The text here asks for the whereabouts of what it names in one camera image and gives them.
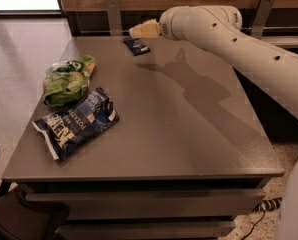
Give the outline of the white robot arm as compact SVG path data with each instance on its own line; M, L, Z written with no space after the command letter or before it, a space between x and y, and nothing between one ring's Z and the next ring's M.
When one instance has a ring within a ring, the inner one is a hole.
M298 120L298 55L241 32L232 6L177 6L129 29L133 38L183 40L222 58ZM298 240L298 161L286 183L274 240Z

